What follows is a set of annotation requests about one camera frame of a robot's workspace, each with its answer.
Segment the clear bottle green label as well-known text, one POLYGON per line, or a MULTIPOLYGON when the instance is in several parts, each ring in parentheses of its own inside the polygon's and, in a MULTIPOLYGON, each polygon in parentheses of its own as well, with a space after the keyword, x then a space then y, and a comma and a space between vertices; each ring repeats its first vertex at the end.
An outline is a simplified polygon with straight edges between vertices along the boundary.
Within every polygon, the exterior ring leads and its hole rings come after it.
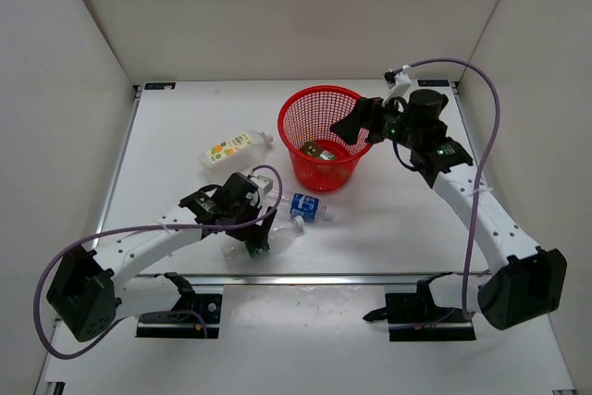
POLYGON ((223 245, 220 251, 227 262, 244 262, 247 259, 255 260, 277 256, 286 252, 289 247, 304 233, 305 222, 301 216, 296 216, 290 220, 280 220, 274 223, 268 234, 268 250, 260 250, 249 253, 245 243, 231 240, 223 245))

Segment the green plastic bottle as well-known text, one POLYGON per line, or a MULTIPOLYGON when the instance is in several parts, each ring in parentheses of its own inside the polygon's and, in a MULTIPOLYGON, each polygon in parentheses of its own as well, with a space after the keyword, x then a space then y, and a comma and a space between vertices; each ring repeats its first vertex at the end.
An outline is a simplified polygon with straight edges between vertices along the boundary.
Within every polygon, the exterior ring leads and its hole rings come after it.
POLYGON ((302 154, 328 162, 344 159, 348 153, 343 147, 330 140, 314 140, 305 142, 299 149, 302 154))

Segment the clear bottle blue label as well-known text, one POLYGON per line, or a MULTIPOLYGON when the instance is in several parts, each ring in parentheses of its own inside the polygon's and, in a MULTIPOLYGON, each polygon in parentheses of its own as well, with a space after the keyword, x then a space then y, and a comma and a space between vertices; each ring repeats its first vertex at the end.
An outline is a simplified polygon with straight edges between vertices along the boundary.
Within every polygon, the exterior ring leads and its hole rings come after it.
POLYGON ((271 204, 279 199, 277 212, 282 218, 289 220, 299 216, 306 224, 318 222, 330 222, 333 220, 333 214, 328 206, 319 197, 302 193, 284 191, 278 194, 271 191, 266 198, 271 204))

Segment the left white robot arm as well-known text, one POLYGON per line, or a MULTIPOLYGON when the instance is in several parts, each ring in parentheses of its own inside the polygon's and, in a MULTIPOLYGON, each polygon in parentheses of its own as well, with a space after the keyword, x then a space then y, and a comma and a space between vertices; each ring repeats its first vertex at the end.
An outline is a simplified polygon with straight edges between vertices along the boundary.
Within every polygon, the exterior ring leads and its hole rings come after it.
POLYGON ((199 304, 186 278, 164 272, 139 278, 177 250, 225 233, 251 255, 268 250, 277 213, 265 205, 274 181, 233 173, 222 185, 206 185, 182 198, 157 224, 113 232, 94 249, 82 244, 61 259, 46 298, 74 338, 98 338, 117 321, 165 313, 174 321, 198 321, 199 304))

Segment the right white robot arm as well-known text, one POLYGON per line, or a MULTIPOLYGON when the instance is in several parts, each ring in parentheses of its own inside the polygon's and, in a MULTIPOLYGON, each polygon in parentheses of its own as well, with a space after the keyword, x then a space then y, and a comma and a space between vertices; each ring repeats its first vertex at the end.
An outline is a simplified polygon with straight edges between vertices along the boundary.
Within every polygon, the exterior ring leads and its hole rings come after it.
POLYGON ((362 98, 330 127, 349 145, 367 130, 369 143, 408 149, 411 171, 451 207, 486 259, 484 277, 443 273, 420 281, 416 312, 435 321, 448 309, 461 309, 505 330, 557 310, 566 258, 524 233, 482 183, 473 158, 448 136, 440 118, 447 103, 446 95, 431 89, 413 91, 407 100, 362 98))

